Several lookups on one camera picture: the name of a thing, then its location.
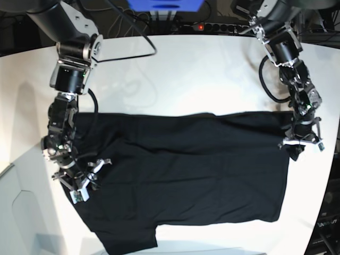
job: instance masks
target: blue box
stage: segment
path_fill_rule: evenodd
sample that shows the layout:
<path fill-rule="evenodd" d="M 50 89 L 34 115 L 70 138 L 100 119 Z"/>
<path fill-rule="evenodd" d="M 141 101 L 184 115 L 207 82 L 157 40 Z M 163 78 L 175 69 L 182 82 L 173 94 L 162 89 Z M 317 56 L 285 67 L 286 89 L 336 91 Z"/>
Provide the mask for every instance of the blue box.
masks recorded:
<path fill-rule="evenodd" d="M 136 12 L 180 11 L 197 12 L 204 0 L 128 0 Z"/>

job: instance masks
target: white tabletop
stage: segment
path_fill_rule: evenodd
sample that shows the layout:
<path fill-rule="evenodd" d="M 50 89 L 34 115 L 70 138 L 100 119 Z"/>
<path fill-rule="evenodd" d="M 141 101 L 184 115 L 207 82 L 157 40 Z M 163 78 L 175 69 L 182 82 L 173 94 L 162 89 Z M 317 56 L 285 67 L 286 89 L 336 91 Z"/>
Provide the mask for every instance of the white tabletop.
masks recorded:
<path fill-rule="evenodd" d="M 181 116 L 287 109 L 271 101 L 261 87 L 258 66 L 265 52 L 256 39 L 150 38 L 158 48 L 156 56 L 98 65 L 91 89 L 99 101 L 100 112 Z M 298 162 L 290 162 L 279 220 L 210 226 L 164 225 L 157 228 L 160 247 L 150 252 L 197 250 L 205 244 L 242 247 L 270 255 L 292 254 L 292 251 L 304 254 L 324 196 L 335 148 L 340 117 L 340 51 L 315 45 L 303 45 L 303 48 L 301 59 L 323 99 L 317 116 L 322 118 L 321 136 L 326 149 L 319 153 L 307 148 Z M 137 37 L 105 40 L 102 49 L 102 59 L 152 51 Z M 47 110 L 56 95 L 49 87 L 56 58 L 54 47 L 0 58 L 0 169 L 22 157 L 46 135 Z M 286 92 L 283 85 L 278 87 L 278 69 L 266 65 L 265 73 L 272 93 Z M 80 108 L 83 112 L 93 110 L 89 96 L 81 97 Z M 91 254 L 84 251 L 87 239 L 92 240 L 93 253 L 103 249 L 67 201 L 60 185 L 48 178 L 56 166 L 46 163 L 45 171 L 47 175 L 43 178 L 48 179 L 55 220 L 68 254 Z M 42 215 L 47 217 L 44 200 L 39 195 L 44 192 L 43 188 L 32 184 L 34 178 L 22 178 L 21 182 L 26 182 L 26 189 L 36 194 Z M 185 246 L 178 242 L 177 246 L 173 243 L 169 246 L 166 245 L 169 240 L 190 240 L 194 244 Z"/>

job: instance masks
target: black t-shirt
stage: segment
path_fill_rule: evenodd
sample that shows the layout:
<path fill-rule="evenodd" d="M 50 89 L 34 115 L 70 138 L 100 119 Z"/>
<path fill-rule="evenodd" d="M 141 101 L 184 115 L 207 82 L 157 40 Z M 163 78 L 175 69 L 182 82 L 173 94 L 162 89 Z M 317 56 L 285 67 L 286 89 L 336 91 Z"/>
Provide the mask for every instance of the black t-shirt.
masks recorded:
<path fill-rule="evenodd" d="M 74 207 L 110 255 L 156 247 L 162 224 L 276 221 L 289 162 L 277 145 L 291 117 L 99 114 L 96 130 L 75 146 L 80 154 L 98 152 L 82 161 L 110 158 L 112 165 L 98 174 L 101 188 Z M 85 133 L 93 114 L 77 118 Z"/>

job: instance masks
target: black fabric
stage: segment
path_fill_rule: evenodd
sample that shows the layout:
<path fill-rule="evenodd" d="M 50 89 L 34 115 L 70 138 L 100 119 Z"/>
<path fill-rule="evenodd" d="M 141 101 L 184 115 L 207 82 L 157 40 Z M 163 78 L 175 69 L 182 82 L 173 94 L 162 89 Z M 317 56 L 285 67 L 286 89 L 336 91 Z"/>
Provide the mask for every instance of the black fabric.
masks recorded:
<path fill-rule="evenodd" d="M 84 162 L 110 158 L 113 164 L 100 171 L 102 187 L 74 207 L 110 255 L 156 247 L 162 224 L 274 222 L 289 162 L 277 145 L 291 117 L 99 114 L 95 132 L 75 146 L 79 154 L 98 152 Z M 93 114 L 77 118 L 77 132 L 86 133 Z"/>

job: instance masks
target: white table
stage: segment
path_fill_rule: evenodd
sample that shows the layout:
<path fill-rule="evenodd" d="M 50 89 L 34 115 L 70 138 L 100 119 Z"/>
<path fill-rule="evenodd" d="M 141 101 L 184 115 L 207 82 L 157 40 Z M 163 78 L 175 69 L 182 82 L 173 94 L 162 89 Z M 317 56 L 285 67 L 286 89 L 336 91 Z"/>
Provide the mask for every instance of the white table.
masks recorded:
<path fill-rule="evenodd" d="M 156 36 L 151 40 L 159 51 L 156 56 L 99 64 L 91 88 L 98 98 L 100 112 L 180 116 L 287 109 L 271 101 L 261 87 L 258 66 L 265 52 L 254 38 Z M 279 220 L 197 227 L 164 225 L 157 228 L 159 248 L 149 252 L 241 247 L 270 255 L 304 254 L 324 196 L 335 148 L 340 116 L 340 51 L 314 45 L 303 48 L 301 58 L 324 101 L 317 116 L 322 118 L 321 136 L 326 149 L 319 153 L 307 148 L 298 162 L 290 162 Z M 102 49 L 102 59 L 152 50 L 137 37 L 105 40 Z M 56 58 L 54 47 L 0 58 L 0 169 L 11 162 L 16 164 L 0 182 L 0 203 L 3 208 L 11 208 L 0 212 L 0 225 L 5 224 L 0 229 L 0 236 L 5 237 L 0 238 L 3 239 L 1 254 L 26 254 L 24 248 L 18 247 L 29 246 L 19 236 L 30 227 L 18 223 L 20 216 L 15 215 L 30 207 L 23 205 L 26 195 L 19 196 L 22 201 L 17 200 L 14 209 L 12 206 L 20 190 L 33 194 L 27 199 L 39 206 L 28 215 L 40 215 L 44 222 L 40 230 L 33 232 L 54 236 L 51 242 L 59 247 L 55 253 L 101 254 L 103 250 L 67 201 L 60 185 L 49 178 L 57 167 L 42 161 L 39 148 L 34 147 L 47 133 L 47 110 L 56 95 L 49 87 L 49 79 Z M 265 73 L 268 87 L 278 94 L 281 91 L 278 70 L 266 65 Z M 93 110 L 89 96 L 81 97 L 80 108 Z M 12 239 L 16 241 L 15 247 L 3 248 L 1 242 Z"/>

